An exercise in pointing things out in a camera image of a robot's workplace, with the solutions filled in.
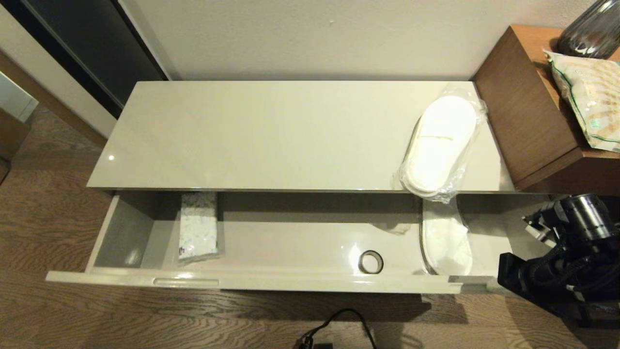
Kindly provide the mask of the white slippers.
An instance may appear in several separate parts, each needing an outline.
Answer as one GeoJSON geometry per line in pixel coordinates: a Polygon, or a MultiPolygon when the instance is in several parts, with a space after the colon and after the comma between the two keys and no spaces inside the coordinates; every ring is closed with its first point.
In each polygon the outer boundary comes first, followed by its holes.
{"type": "Polygon", "coordinates": [[[456,200],[448,204],[423,201],[421,258],[431,275],[467,276],[473,268],[469,228],[456,200]]]}
{"type": "Polygon", "coordinates": [[[449,204],[462,186],[469,153],[486,120],[487,107],[478,93],[448,83],[417,119],[393,188],[449,204]]]}

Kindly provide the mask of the beige cabinet drawer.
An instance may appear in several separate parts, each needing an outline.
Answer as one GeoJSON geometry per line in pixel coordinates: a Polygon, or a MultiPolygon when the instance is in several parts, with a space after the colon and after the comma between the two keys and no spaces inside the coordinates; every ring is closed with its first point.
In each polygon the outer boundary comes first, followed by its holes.
{"type": "Polygon", "coordinates": [[[49,282],[251,291],[460,294],[503,292],[499,256],[542,256],[523,217],[540,194],[460,194],[470,275],[431,275],[421,258],[423,199],[408,193],[222,192],[217,258],[179,265],[179,192],[120,191],[84,272],[49,282]]]}

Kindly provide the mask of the blue floral tissue pack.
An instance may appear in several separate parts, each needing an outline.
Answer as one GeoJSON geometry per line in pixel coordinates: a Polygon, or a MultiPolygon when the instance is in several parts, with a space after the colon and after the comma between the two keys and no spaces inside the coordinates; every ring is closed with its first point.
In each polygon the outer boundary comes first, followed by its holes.
{"type": "Polygon", "coordinates": [[[188,192],[181,196],[178,263],[180,266],[217,258],[217,193],[188,192]]]}

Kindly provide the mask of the green trimmed snack bag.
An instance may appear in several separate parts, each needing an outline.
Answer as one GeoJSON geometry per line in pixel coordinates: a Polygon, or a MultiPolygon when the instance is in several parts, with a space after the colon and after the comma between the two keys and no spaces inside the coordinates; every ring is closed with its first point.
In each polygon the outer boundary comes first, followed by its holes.
{"type": "Polygon", "coordinates": [[[589,146],[620,153],[620,62],[544,54],[589,146]]]}

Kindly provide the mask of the brown wooden side table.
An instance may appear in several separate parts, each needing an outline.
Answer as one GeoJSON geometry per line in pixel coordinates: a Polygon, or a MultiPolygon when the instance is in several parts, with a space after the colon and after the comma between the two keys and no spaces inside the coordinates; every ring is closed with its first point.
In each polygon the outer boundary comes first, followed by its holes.
{"type": "Polygon", "coordinates": [[[561,33],[509,26],[473,81],[518,191],[620,196],[620,153],[589,146],[545,58],[561,33]]]}

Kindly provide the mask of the dark glass vase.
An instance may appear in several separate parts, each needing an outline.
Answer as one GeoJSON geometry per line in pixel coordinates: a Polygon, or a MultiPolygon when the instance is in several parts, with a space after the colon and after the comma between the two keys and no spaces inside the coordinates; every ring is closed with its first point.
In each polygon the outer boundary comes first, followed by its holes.
{"type": "Polygon", "coordinates": [[[620,0],[596,0],[557,41],[557,52],[582,58],[610,58],[620,48],[620,0]]]}

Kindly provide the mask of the glossy beige low cabinet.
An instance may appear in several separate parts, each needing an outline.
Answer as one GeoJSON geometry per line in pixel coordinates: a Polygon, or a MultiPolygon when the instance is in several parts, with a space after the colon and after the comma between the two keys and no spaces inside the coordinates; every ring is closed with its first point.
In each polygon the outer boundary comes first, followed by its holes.
{"type": "Polygon", "coordinates": [[[100,190],[403,192],[416,123],[468,81],[138,82],[87,181],[100,190]]]}

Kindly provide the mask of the dark glass door panel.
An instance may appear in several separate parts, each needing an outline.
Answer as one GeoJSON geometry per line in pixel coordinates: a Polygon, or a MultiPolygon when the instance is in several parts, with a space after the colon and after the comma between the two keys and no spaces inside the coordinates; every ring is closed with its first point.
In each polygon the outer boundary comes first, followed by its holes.
{"type": "Polygon", "coordinates": [[[120,0],[0,0],[0,9],[115,119],[137,82],[168,80],[120,0]]]}

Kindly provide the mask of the brown wooden furniture piece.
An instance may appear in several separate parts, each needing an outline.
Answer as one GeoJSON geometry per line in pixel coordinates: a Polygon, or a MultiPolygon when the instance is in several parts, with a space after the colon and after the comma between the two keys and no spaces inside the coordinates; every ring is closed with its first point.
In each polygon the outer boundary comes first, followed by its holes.
{"type": "Polygon", "coordinates": [[[29,133],[29,126],[0,107],[0,185],[11,169],[16,156],[29,133]]]}

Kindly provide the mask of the pale grey box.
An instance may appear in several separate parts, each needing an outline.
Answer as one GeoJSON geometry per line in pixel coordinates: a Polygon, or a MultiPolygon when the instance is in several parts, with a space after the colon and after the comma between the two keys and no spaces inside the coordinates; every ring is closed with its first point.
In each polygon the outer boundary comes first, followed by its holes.
{"type": "Polygon", "coordinates": [[[38,104],[37,99],[0,72],[0,108],[2,110],[21,122],[27,123],[38,104]]]}

